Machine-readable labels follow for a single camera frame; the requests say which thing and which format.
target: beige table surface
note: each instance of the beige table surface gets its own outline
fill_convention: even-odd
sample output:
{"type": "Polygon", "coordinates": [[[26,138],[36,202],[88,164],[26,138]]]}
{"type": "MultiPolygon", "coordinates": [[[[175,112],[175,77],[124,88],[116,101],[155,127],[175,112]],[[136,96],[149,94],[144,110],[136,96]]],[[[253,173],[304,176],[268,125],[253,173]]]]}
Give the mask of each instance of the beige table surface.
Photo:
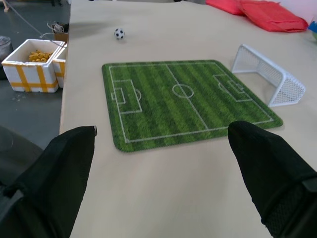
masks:
{"type": "MultiPolygon", "coordinates": [[[[97,125],[88,187],[72,238],[269,238],[226,137],[137,153],[112,142],[104,63],[215,59],[231,67],[246,43],[307,87],[273,108],[283,136],[317,169],[317,44],[309,33],[269,33],[247,19],[189,2],[73,1],[61,132],[97,125]],[[126,38],[113,32],[122,27],[126,38]]],[[[260,98],[272,90],[239,76],[260,98]]]]}

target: yellow tape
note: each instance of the yellow tape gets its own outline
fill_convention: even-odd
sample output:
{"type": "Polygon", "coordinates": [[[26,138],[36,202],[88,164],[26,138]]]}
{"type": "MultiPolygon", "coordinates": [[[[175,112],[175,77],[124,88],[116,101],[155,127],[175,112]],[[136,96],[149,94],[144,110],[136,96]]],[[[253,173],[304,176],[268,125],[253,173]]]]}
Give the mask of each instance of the yellow tape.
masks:
{"type": "MultiPolygon", "coordinates": [[[[22,83],[10,83],[12,87],[23,87],[22,83]]],[[[47,88],[55,88],[58,85],[58,81],[55,80],[52,84],[46,84],[47,88]]],[[[31,88],[41,88],[41,83],[28,83],[28,86],[31,88]]]]}
{"type": "Polygon", "coordinates": [[[19,77],[21,79],[21,87],[24,88],[25,92],[30,92],[31,89],[29,87],[28,81],[26,80],[25,74],[23,72],[22,66],[21,65],[17,65],[16,66],[16,70],[18,71],[19,77]]]}
{"type": "Polygon", "coordinates": [[[39,76],[39,79],[40,79],[42,92],[43,93],[47,93],[48,92],[48,88],[46,86],[45,77],[44,77],[44,73],[43,73],[42,67],[37,65],[36,66],[36,71],[38,72],[38,76],[39,76]]]}
{"type": "Polygon", "coordinates": [[[65,76],[65,63],[59,62],[59,67],[60,67],[61,75],[62,75],[62,77],[64,77],[65,76]]]}

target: blue object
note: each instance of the blue object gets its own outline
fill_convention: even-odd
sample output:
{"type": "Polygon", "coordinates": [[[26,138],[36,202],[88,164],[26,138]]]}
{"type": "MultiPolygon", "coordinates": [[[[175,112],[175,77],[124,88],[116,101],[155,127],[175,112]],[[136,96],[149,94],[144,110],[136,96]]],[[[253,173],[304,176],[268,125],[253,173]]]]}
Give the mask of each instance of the blue object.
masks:
{"type": "Polygon", "coordinates": [[[317,32],[317,22],[316,21],[312,21],[311,24],[309,25],[308,29],[317,32]]]}

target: center circle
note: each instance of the center circle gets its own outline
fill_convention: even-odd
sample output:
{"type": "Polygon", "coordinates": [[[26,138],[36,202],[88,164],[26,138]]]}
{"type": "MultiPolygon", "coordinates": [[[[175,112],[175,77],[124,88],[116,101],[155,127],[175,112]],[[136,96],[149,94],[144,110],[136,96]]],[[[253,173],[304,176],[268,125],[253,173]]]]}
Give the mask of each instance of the center circle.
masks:
{"type": "Polygon", "coordinates": [[[185,84],[175,84],[172,91],[179,98],[191,98],[194,96],[194,90],[185,84]]]}

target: trash bin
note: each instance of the trash bin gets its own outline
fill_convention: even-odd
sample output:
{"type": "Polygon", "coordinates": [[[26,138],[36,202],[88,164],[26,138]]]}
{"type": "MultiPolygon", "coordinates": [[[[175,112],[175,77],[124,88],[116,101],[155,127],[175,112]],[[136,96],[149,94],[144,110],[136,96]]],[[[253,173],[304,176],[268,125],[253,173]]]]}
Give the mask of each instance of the trash bin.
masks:
{"type": "Polygon", "coordinates": [[[13,52],[13,47],[10,37],[0,36],[0,80],[7,79],[3,70],[2,61],[13,52]]]}

